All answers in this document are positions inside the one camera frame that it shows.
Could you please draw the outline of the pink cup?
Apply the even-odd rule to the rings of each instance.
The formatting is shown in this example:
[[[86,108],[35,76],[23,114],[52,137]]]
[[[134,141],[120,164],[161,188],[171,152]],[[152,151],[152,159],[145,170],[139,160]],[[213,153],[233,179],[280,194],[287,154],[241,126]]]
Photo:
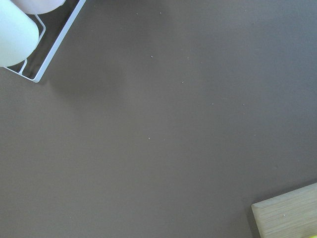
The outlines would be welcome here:
[[[65,0],[12,0],[26,14],[45,14],[65,3]]]

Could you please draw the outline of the pale green cup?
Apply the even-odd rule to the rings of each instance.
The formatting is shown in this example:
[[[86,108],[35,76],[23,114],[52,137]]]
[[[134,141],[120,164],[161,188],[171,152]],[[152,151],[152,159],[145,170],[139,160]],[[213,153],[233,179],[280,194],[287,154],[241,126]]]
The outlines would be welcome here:
[[[10,0],[0,2],[0,65],[16,65],[34,51],[39,30],[35,22]]]

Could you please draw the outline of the wooden cutting board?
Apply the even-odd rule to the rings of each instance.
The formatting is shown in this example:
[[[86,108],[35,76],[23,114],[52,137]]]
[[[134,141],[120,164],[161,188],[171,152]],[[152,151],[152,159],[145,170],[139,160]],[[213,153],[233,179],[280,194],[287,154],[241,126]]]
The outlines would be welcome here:
[[[262,238],[315,238],[317,184],[254,203],[251,206]]]

